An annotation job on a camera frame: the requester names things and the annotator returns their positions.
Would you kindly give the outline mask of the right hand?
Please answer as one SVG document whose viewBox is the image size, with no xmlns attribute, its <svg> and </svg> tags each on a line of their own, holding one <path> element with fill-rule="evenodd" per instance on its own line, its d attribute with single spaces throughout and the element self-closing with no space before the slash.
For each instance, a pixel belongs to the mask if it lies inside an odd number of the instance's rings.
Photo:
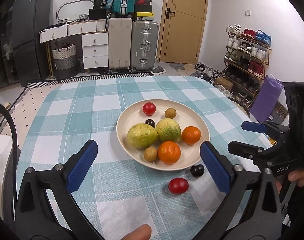
<svg viewBox="0 0 304 240">
<path fill-rule="evenodd" d="M 296 182 L 293 195 L 297 195 L 300 198 L 304 197 L 304 169 L 297 169 L 288 174 L 288 180 L 290 182 Z"/>
</svg>

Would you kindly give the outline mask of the left hand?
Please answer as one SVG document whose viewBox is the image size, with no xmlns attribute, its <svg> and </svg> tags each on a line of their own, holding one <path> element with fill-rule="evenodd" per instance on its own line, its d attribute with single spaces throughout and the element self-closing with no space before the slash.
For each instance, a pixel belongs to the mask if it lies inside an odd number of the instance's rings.
<svg viewBox="0 0 304 240">
<path fill-rule="evenodd" d="M 152 229 L 148 224 L 143 224 L 131 233 L 125 235 L 122 240 L 149 240 Z"/>
</svg>

